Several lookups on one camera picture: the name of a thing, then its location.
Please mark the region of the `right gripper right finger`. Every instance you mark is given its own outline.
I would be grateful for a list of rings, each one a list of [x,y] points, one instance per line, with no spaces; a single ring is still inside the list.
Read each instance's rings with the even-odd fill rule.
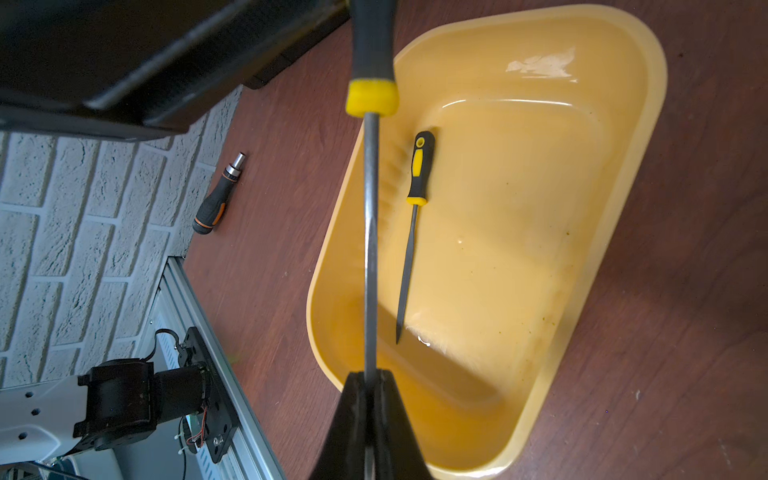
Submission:
[[[432,479],[394,375],[377,371],[373,389],[375,479]]]

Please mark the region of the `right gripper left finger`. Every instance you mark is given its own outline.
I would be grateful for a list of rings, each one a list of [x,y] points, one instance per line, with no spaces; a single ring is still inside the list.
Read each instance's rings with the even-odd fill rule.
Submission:
[[[350,373],[309,479],[365,478],[367,401],[364,373]]]

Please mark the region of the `black yellow file tool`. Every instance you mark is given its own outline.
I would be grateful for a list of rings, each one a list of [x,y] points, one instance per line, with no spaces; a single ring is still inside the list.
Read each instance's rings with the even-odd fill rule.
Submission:
[[[377,376],[379,126],[399,106],[394,74],[397,3],[350,1],[348,7],[352,70],[345,109],[363,120],[364,379],[371,389]]]
[[[414,150],[410,166],[410,188],[407,195],[407,203],[412,207],[412,213],[398,301],[395,330],[395,341],[397,343],[400,342],[405,329],[405,315],[416,249],[417,221],[419,209],[427,203],[428,182],[434,163],[435,145],[435,135],[429,130],[419,132],[414,140]]]

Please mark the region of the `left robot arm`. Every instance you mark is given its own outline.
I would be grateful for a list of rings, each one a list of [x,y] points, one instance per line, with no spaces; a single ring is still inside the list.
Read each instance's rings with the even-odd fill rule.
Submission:
[[[42,462],[148,438],[158,425],[203,411],[209,372],[157,372],[140,359],[108,361],[83,375],[1,391],[1,464]]]

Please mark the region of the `black orange screwdriver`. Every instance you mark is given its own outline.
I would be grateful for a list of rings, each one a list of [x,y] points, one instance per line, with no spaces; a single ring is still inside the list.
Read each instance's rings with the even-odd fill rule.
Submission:
[[[231,194],[237,185],[246,154],[240,152],[233,162],[228,164],[212,192],[203,200],[194,217],[193,230],[200,235],[211,233],[222,219]]]

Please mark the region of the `yellow plastic tray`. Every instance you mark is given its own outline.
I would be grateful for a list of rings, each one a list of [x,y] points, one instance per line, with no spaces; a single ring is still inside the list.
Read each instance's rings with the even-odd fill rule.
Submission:
[[[434,28],[398,50],[380,127],[377,359],[436,479],[523,450],[656,125],[663,50],[603,5]],[[416,135],[436,138],[405,329],[396,319]]]

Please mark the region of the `black plastic toolbox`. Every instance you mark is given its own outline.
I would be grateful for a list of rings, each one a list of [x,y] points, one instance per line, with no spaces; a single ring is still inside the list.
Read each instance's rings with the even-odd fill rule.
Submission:
[[[117,141],[182,134],[348,17],[343,1],[5,1],[1,127]]]

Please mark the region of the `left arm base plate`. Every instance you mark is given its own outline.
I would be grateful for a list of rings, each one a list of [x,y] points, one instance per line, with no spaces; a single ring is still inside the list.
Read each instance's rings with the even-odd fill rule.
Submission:
[[[180,368],[196,371],[192,385],[200,391],[197,412],[201,426],[193,433],[198,437],[198,445],[205,444],[212,462],[218,464],[233,445],[241,422],[223,377],[197,327],[187,329],[179,347],[178,360]]]

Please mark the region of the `aluminium frame rail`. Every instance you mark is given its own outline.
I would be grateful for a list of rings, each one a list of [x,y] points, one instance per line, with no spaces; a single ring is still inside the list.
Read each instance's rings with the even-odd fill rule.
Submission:
[[[179,257],[163,267],[134,353],[156,371],[195,366],[205,379],[200,413],[171,422],[182,479],[285,477]]]

